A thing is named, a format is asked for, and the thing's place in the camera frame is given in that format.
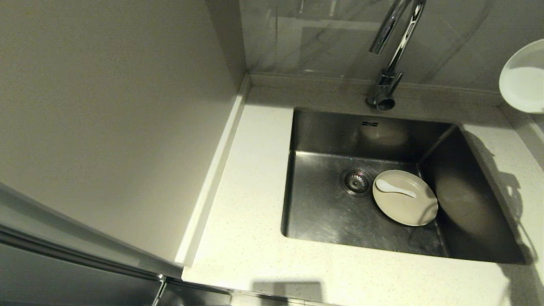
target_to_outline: backsplash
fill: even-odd
[[[252,72],[374,80],[411,10],[381,55],[368,52],[393,0],[240,0]],[[498,91],[500,71],[544,36],[544,2],[428,0],[398,71],[403,82]]]

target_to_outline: drain strainer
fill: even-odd
[[[361,169],[348,169],[340,176],[342,188],[356,197],[364,197],[369,194],[371,181],[370,175]]]

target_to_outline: faucet handle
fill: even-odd
[[[389,89],[389,93],[387,93],[388,96],[392,96],[392,95],[393,95],[393,92],[394,92],[395,89],[397,88],[397,85],[399,84],[400,79],[403,78],[403,75],[404,75],[404,72],[400,72],[400,73],[399,73],[399,76],[395,79],[395,81],[393,81],[393,84],[391,85],[391,87],[390,87],[390,89]]]

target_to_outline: sink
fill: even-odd
[[[392,169],[431,187],[439,203],[434,221],[402,225],[378,208],[372,183]],[[349,188],[350,173],[364,176],[364,186]],[[449,123],[296,109],[281,230],[303,240],[524,263],[463,133]]]

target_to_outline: white countertop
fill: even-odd
[[[521,205],[518,230],[528,233],[523,234],[524,243],[532,246],[533,256],[542,258],[544,174],[492,103],[469,103],[465,96],[454,103],[430,101],[407,94],[384,114],[367,108],[358,93],[253,87],[195,261],[184,268],[183,280],[353,306],[544,301],[539,293],[542,261],[499,265],[283,236],[280,225],[294,106],[461,123],[494,154],[480,156],[485,165],[496,164],[489,167],[491,176],[499,184],[506,174],[517,179],[521,196],[511,197],[508,188],[503,195],[509,209],[519,211]]]

